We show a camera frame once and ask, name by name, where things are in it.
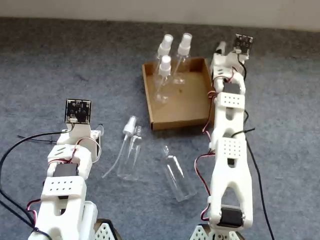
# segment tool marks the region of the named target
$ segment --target black cable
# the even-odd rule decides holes
[[[251,147],[250,147],[250,144],[248,142],[248,139],[246,139],[246,145],[248,147],[248,150],[249,150],[249,153],[251,155],[251,158],[252,158],[252,161],[253,161],[253,164],[254,164],[254,167],[255,167],[255,170],[256,170],[256,173],[258,175],[258,181],[259,181],[259,187],[260,187],[260,195],[261,195],[261,202],[262,202],[262,208],[263,208],[263,213],[264,213],[264,217],[265,217],[265,221],[266,221],[266,224],[268,225],[268,229],[269,229],[269,232],[270,232],[270,235],[271,235],[271,238],[272,240],[275,240],[275,237],[274,237],[274,233],[272,232],[272,229],[271,229],[271,226],[270,226],[270,223],[269,223],[269,219],[268,219],[268,215],[267,215],[267,210],[266,210],[266,205],[265,205],[265,199],[264,199],[264,192],[263,192],[263,188],[262,188],[262,182],[261,182],[261,176],[260,176],[260,171],[259,171],[259,167],[257,165],[257,162],[256,162],[256,159],[255,159],[255,156],[251,150]]]
[[[42,234],[42,235],[45,235],[49,240],[52,240],[52,238],[49,236],[48,233],[45,233],[44,231],[40,231],[39,228],[37,228],[37,227],[35,227],[35,228],[33,229],[33,231],[34,231],[34,232],[37,232],[37,233],[40,233],[40,234]]]
[[[235,132],[234,134],[231,135],[231,138],[233,138],[233,137],[234,137],[235,135],[237,135],[237,134],[241,134],[241,133],[246,134],[246,133],[251,132],[251,131],[254,131],[254,130],[256,130],[255,127],[254,127],[254,128],[250,128],[250,129],[248,129],[248,130],[237,131],[237,132]]]
[[[26,219],[24,219],[22,216],[20,216],[17,212],[15,212],[11,207],[9,207],[7,204],[5,204],[3,201],[0,200],[0,204],[4,206],[8,211],[10,211],[13,215],[15,215],[17,218],[19,218],[22,222],[27,224],[29,227],[33,228],[33,224],[28,222]]]
[[[247,123],[247,121],[248,121],[248,118],[249,118],[249,113],[247,112],[247,110],[244,110],[244,112],[245,112],[245,114],[246,114],[246,117],[245,117],[245,119],[244,119],[244,121],[243,121],[243,126],[246,125],[246,123]]]
[[[241,67],[243,68],[243,71],[244,71],[243,81],[245,82],[246,78],[247,78],[247,69],[246,69],[245,65],[240,61],[239,56],[240,56],[240,54],[238,54],[238,62],[241,65]]]
[[[246,110],[244,110],[244,112],[246,113],[246,118],[244,119],[244,122],[243,122],[243,124],[245,125],[246,122],[247,122],[247,120],[248,120],[248,118],[249,118],[249,113],[248,113]],[[251,132],[251,131],[253,131],[253,130],[255,130],[255,128],[252,128],[252,129],[249,129],[249,130],[239,131],[239,132],[234,133],[231,137],[233,138],[235,135],[237,135],[237,134],[239,134],[239,133],[248,133],[248,132]],[[252,152],[252,149],[251,149],[250,144],[249,144],[249,142],[248,142],[247,136],[245,136],[245,140],[246,140],[246,145],[247,145],[248,150],[249,150],[249,153],[250,153],[250,155],[251,155],[251,158],[252,158],[252,161],[253,161],[253,164],[254,164],[256,173],[257,173],[257,175],[258,175],[258,182],[259,182],[259,188],[260,188],[260,196],[261,196],[261,202],[262,202],[262,208],[263,208],[263,213],[264,213],[265,221],[266,221],[266,224],[267,224],[267,226],[268,226],[268,229],[269,229],[269,232],[270,232],[270,235],[271,235],[271,239],[272,239],[272,240],[275,240],[274,233],[272,232],[272,229],[271,229],[271,226],[270,226],[270,222],[269,222],[269,219],[268,219],[267,210],[266,210],[265,198],[264,198],[264,192],[263,192],[263,187],[262,187],[260,170],[259,170],[258,164],[257,164],[257,162],[256,162],[254,153]]]
[[[4,162],[6,160],[6,157],[8,156],[8,154],[14,149],[16,148],[18,145],[33,139],[33,138],[37,138],[37,137],[41,137],[41,136],[47,136],[47,135],[57,135],[57,134],[65,134],[65,133],[69,133],[74,129],[75,125],[72,124],[71,129],[69,131],[59,131],[59,132],[45,132],[45,133],[38,133],[32,136],[28,136],[25,137],[24,139],[18,141],[16,144],[14,144],[12,147],[10,147],[2,156],[1,160],[0,160],[0,194],[3,195],[9,202],[11,202],[12,204],[14,204],[18,209],[20,209],[29,219],[31,227],[33,228],[33,218],[31,217],[31,215],[28,213],[28,211],[21,206],[19,203],[17,203],[15,200],[13,200],[2,188],[2,184],[1,184],[1,173],[2,173],[2,167],[4,165]],[[13,213],[15,216],[20,216],[16,211],[14,211],[11,207],[9,207],[8,205],[4,204],[4,202],[0,201],[0,204],[2,206],[4,206],[7,210],[9,210],[11,213]],[[26,223],[26,221],[24,221],[23,217],[19,217],[20,220],[22,220],[24,223]]]
[[[21,135],[17,135],[18,138],[24,139],[26,138],[25,136],[21,136]],[[34,141],[34,142],[47,142],[47,143],[56,143],[56,140],[53,140],[51,138],[51,140],[42,140],[42,139],[29,139],[28,141]]]

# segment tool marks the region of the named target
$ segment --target white wall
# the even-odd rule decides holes
[[[320,30],[320,0],[0,0],[0,16]]]

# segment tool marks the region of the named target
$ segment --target white spray nozzle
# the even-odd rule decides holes
[[[174,37],[172,35],[170,34],[164,35],[163,40],[158,48],[159,56],[164,56],[169,54],[173,40],[174,40]]]
[[[100,123],[95,130],[100,131],[101,136],[103,136],[105,134],[105,128],[102,123]]]
[[[128,123],[124,126],[123,134],[132,136],[135,132],[137,118],[135,116],[131,116]]]
[[[191,45],[192,35],[190,33],[184,33],[182,36],[182,40],[180,42],[178,48],[178,54],[186,56],[190,52],[190,45]]]
[[[167,77],[171,72],[171,57],[164,55],[161,58],[161,64],[159,66],[159,75]]]

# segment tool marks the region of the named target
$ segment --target brown cardboard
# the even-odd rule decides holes
[[[208,92],[212,87],[204,58],[191,59],[190,72],[184,76],[185,84],[175,85],[174,93],[166,104],[159,104],[154,100],[153,63],[145,63],[142,72],[152,130],[206,124],[210,110]]]

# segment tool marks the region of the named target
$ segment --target robotic arm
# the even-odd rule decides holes
[[[252,37],[237,34],[232,52],[224,55],[226,44],[221,42],[213,55],[210,71],[217,96],[209,144],[210,151],[215,152],[211,196],[207,199],[209,228],[206,231],[198,225],[190,239],[199,235],[210,240],[237,240],[240,235],[236,231],[249,228],[253,223],[252,179],[247,163],[246,137],[242,132],[246,87],[241,74],[242,64],[249,59],[252,42]],[[235,191],[240,207],[222,204],[227,188]]]
[[[35,227],[52,240],[117,240],[109,220],[97,220],[97,206],[86,200],[88,178],[93,163],[101,155],[101,130],[91,130],[91,101],[67,99],[68,127],[49,153],[47,177],[41,194]],[[38,232],[28,240],[48,240]]]

